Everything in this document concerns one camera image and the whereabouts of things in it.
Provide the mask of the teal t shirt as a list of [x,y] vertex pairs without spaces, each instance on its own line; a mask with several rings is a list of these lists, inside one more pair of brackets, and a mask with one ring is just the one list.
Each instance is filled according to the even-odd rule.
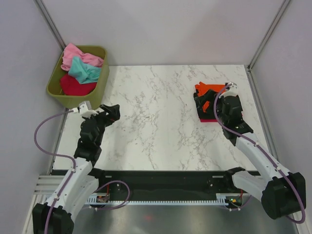
[[79,84],[88,84],[97,82],[100,72],[100,67],[83,63],[81,58],[73,57],[68,75],[75,78]]

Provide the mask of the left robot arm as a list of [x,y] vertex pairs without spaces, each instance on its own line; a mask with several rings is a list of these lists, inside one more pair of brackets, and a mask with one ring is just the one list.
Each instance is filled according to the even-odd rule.
[[71,160],[72,166],[63,180],[44,203],[38,203],[32,210],[33,232],[36,234],[70,234],[75,219],[86,200],[95,191],[101,192],[107,186],[106,178],[90,175],[101,153],[101,143],[106,127],[120,119],[120,105],[100,105],[93,110],[85,101],[77,108],[67,111],[78,113],[83,122],[80,138],[73,156],[51,153],[43,149],[34,133],[37,148],[47,155]]

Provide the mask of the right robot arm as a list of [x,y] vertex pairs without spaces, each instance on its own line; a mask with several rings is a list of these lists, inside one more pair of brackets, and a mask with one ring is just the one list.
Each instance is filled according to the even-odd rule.
[[257,178],[243,168],[227,171],[223,186],[229,192],[237,189],[249,193],[261,202],[271,219],[301,212],[301,224],[306,218],[306,183],[301,173],[292,173],[279,163],[258,141],[253,129],[243,119],[240,98],[233,89],[212,89],[194,93],[194,101],[200,119],[217,121],[226,139],[239,149],[260,173]]

